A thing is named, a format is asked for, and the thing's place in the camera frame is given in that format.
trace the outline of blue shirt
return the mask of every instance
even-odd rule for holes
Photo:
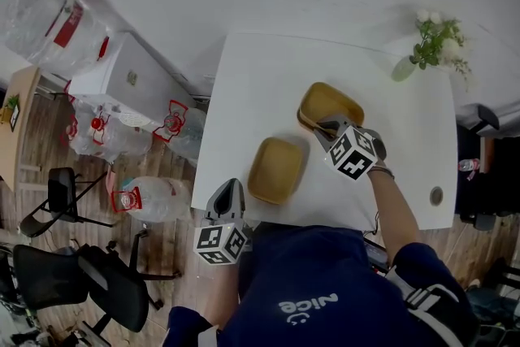
[[[219,346],[445,345],[408,312],[399,288],[370,269],[360,232],[325,227],[276,232],[254,241],[250,256],[247,293],[219,333]],[[411,286],[442,284],[470,309],[428,245],[403,247],[394,265]],[[191,347],[211,325],[197,312],[175,307],[168,327],[166,347]]]

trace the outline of wooden table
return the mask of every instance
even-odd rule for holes
[[[13,73],[4,99],[6,101],[10,96],[19,95],[19,116],[15,131],[11,131],[9,122],[0,124],[0,149],[2,149],[2,152],[0,152],[0,176],[14,193],[18,189],[44,189],[41,184],[19,183],[20,169],[41,170],[41,167],[24,165],[21,162],[25,130],[39,79],[40,71],[38,67],[34,66]]]
[[[448,228],[457,193],[457,131],[449,76],[435,68],[401,83],[389,74],[400,57],[334,42],[262,34],[227,37],[211,96],[192,206],[201,210],[230,178],[245,188],[245,217],[296,225],[371,230],[369,179],[351,182],[323,161],[311,132],[297,122],[306,90],[326,82],[358,102],[366,128],[379,132],[401,191],[420,228]],[[284,206],[247,191],[249,169],[266,137],[297,143],[305,154],[295,193]],[[430,203],[434,187],[444,198]]]

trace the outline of person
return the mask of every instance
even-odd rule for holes
[[[472,322],[463,289],[421,242],[392,173],[382,161],[376,166],[368,177],[389,264],[409,288],[441,285],[440,298],[451,300],[446,309],[454,316],[449,319]],[[469,344],[447,342],[442,331],[432,329],[435,325],[413,314],[402,284],[371,270],[359,231],[317,226],[274,230],[253,236],[247,262],[245,255],[240,268],[215,267],[203,316],[181,306],[171,309],[165,347]]]

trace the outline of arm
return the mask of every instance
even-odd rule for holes
[[[384,166],[382,161],[377,165]],[[368,177],[374,188],[379,211],[381,234],[393,264],[397,252],[409,243],[421,242],[417,221],[393,178],[382,171],[372,171]]]
[[[204,318],[222,330],[238,307],[238,265],[215,267],[213,288],[204,310]]]

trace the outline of wooden floor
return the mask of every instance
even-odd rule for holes
[[[65,98],[54,102],[36,96],[29,116],[27,136],[22,161],[41,165],[42,172],[23,171],[22,180],[45,184],[47,172],[52,167],[73,167],[86,180],[95,179],[106,170],[106,163],[99,158],[78,157],[60,143],[72,108]],[[136,176],[165,176],[182,179],[193,189],[195,170],[182,158],[177,158],[164,144],[155,141],[152,150],[140,158],[119,157],[114,171],[117,182]],[[46,199],[46,193],[23,191],[15,196],[0,183],[2,226],[16,230],[21,219]],[[80,215],[103,222],[115,223],[104,228],[87,223],[57,222],[49,232],[32,240],[40,249],[56,250],[70,245],[76,239],[80,245],[88,243],[104,248],[108,241],[118,242],[120,257],[129,259],[132,237],[142,228],[142,223],[126,213],[114,213],[110,207],[104,184],[99,184],[78,203]],[[192,213],[191,220],[176,223],[149,224],[150,236],[141,241],[140,270],[169,275],[181,270],[182,278],[173,282],[155,282],[149,285],[152,297],[161,298],[165,306],[156,312],[150,309],[149,318],[140,333],[132,333],[111,322],[103,336],[113,346],[160,345],[166,333],[167,315],[172,306],[187,306],[203,310],[207,290],[213,279],[212,269],[192,252],[194,225],[200,222],[200,214]],[[497,221],[492,232],[477,232],[471,226],[455,218],[450,229],[423,232],[424,240],[446,262],[462,285],[482,277],[492,262],[500,256],[513,255],[518,236],[518,218],[508,217]],[[94,325],[102,317],[101,310],[90,300],[78,306],[53,307],[39,312],[43,325],[51,325],[54,332],[66,336],[80,321]]]

